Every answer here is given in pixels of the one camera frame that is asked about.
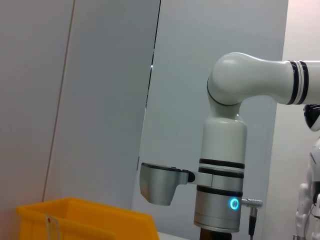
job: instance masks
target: yellow bin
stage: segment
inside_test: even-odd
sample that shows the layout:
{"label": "yellow bin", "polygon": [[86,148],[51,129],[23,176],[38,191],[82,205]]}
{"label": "yellow bin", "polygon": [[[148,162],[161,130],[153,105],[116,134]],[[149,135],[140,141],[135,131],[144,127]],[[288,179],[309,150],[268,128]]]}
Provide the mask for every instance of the yellow bin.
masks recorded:
{"label": "yellow bin", "polygon": [[46,240],[46,215],[58,221],[61,240],[159,240],[150,215],[77,198],[16,208],[19,240]]}

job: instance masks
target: black cable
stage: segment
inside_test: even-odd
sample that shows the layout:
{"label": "black cable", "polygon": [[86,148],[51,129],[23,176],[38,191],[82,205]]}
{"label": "black cable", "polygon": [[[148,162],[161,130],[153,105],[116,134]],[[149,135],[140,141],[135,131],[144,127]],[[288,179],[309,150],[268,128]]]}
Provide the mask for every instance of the black cable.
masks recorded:
{"label": "black cable", "polygon": [[249,216],[249,230],[248,234],[250,235],[250,239],[254,237],[255,228],[256,228],[257,216]]}
{"label": "black cable", "polygon": [[315,205],[313,204],[313,206],[310,208],[309,215],[308,215],[308,217],[307,217],[307,219],[306,219],[306,221],[305,221],[305,225],[304,225],[304,229],[303,229],[303,236],[304,236],[304,239],[305,239],[305,240],[307,240],[307,239],[306,239],[306,226],[307,226],[307,224],[308,224],[310,214],[312,214],[312,209],[314,209],[314,207],[315,207]]}

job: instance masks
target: glowing blue light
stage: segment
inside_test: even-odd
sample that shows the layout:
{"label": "glowing blue light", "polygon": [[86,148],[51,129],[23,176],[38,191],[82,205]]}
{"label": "glowing blue light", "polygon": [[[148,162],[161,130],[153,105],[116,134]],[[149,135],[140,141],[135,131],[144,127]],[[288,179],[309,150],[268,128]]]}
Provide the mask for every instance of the glowing blue light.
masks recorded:
{"label": "glowing blue light", "polygon": [[232,198],[230,201],[230,208],[237,210],[239,208],[239,201],[236,198]]}

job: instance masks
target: robotic arm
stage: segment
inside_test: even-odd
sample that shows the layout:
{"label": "robotic arm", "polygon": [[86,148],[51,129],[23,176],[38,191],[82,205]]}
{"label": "robotic arm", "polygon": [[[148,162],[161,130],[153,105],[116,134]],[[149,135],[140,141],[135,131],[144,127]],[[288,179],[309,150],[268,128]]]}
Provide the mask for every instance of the robotic arm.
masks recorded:
{"label": "robotic arm", "polygon": [[245,171],[247,127],[239,116],[241,102],[267,95],[280,104],[320,104],[320,61],[266,61],[230,53],[215,64],[207,93],[210,116],[198,172],[142,163],[140,192],[150,203],[170,205],[177,185],[196,184],[194,224],[201,232],[231,239],[239,231]]}

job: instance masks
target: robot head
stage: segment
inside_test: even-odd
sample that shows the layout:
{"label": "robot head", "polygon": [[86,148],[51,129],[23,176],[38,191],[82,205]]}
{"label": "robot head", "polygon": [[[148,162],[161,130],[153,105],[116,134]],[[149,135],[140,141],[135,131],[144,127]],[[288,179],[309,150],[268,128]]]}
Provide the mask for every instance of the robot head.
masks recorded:
{"label": "robot head", "polygon": [[320,130],[320,105],[305,105],[304,118],[305,122],[311,131],[316,132]]}

